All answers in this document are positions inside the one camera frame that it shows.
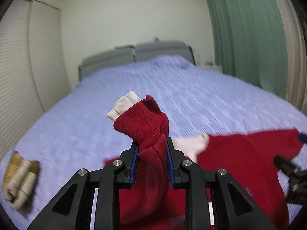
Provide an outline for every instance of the red object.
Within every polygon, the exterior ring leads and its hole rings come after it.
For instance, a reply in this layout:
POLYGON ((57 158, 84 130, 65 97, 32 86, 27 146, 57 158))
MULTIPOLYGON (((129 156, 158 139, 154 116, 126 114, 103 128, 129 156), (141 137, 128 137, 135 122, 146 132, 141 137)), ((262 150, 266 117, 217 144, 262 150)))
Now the red object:
MULTIPOLYGON (((132 190, 120 190, 121 229, 182 230, 185 191, 168 189, 166 138, 168 119, 147 95, 114 123, 114 129, 139 143, 139 166, 132 190)), ((298 131, 264 131, 250 135, 210 136, 206 150, 197 156, 207 170, 225 168, 274 222, 288 226, 288 209, 273 158, 295 157, 302 147, 298 131)))

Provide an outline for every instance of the gray headboard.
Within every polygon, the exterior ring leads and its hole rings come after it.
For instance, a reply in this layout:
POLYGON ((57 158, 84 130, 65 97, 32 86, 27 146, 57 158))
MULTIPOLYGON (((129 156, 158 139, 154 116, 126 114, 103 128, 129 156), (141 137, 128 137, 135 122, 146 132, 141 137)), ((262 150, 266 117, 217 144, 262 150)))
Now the gray headboard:
POLYGON ((193 51, 190 46, 180 41, 154 42, 139 44, 103 52, 85 59, 79 66, 79 79, 104 68, 126 63, 149 60, 158 55, 181 55, 195 65, 193 51))

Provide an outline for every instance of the folded fabric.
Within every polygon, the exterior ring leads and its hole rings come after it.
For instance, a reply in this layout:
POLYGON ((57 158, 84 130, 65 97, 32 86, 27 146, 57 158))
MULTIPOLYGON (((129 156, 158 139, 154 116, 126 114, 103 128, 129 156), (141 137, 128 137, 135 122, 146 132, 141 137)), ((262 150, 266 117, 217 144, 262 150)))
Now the folded fabric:
POLYGON ((139 100, 134 92, 130 92, 120 98, 108 113, 108 118, 115 119, 114 129, 139 144, 139 167, 134 189, 120 190, 122 224, 135 222, 151 214, 168 191, 168 118, 150 95, 139 100))
POLYGON ((30 212, 40 163, 23 159, 14 151, 2 182, 4 199, 15 209, 30 212))
MULTIPOLYGON (((116 130, 125 132, 140 144, 140 150, 147 150, 139 153, 140 160, 143 161, 140 162, 137 171, 136 185, 138 185, 132 190, 120 191, 121 223, 124 224, 122 229, 179 230, 183 229, 184 223, 185 191, 165 188, 168 187, 165 185, 168 182, 164 181, 167 177, 164 164, 166 142, 160 141, 161 135, 157 130, 160 126, 161 134, 163 117, 153 120, 153 109, 150 105, 158 108, 153 98, 147 95, 146 100, 137 102, 122 112, 114 123, 116 130), (151 130, 148 130, 151 128, 156 133, 152 134, 151 130), (155 149, 159 150, 159 157, 149 152, 155 149), (148 196, 152 195, 155 198, 157 191, 159 191, 158 202, 150 200, 148 196), (125 217, 129 215, 130 210, 133 212, 133 217, 127 220, 125 217)), ((249 135, 209 136, 208 146, 202 148, 192 146, 190 156, 196 156, 195 160, 204 169, 228 170, 277 228, 284 230, 289 224, 288 210, 273 158, 279 154, 292 159, 301 147, 302 143, 298 140, 298 131, 295 129, 264 131, 249 135)), ((188 156, 189 151, 186 148, 184 152, 188 156)))

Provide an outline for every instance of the white louvered closet door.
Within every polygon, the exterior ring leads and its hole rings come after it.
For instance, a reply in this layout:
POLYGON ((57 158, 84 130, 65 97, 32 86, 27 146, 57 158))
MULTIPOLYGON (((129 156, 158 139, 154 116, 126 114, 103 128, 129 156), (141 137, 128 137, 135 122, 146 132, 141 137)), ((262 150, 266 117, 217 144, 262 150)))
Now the white louvered closet door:
POLYGON ((58 9, 32 1, 30 59, 34 82, 45 111, 70 92, 62 53, 60 16, 58 9))
POLYGON ((12 147, 43 115, 28 48, 30 1, 15 0, 0 21, 0 145, 12 147))

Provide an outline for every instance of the blue bedspread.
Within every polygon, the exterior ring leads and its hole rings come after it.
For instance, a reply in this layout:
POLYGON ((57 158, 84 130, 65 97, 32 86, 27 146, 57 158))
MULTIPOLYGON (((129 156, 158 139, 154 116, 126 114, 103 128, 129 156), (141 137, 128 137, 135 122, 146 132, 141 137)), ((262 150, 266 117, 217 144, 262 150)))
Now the blue bedspread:
MULTIPOLYGON (((307 118, 286 101, 235 77, 199 69, 181 56, 101 69, 45 113, 14 148, 24 158, 41 163, 30 214, 21 215, 0 195, 0 203, 20 230, 78 169, 100 169, 104 158, 130 148, 131 139, 116 132, 106 114, 131 90, 140 98, 146 94, 155 98, 169 118, 170 137, 291 127, 307 131, 307 118)), ((1 177, 11 152, 0 163, 1 177)), ((295 161, 307 168, 305 146, 295 161)), ((286 177, 279 174, 279 180, 286 191, 286 177)), ((299 209, 289 206, 291 220, 299 209)))

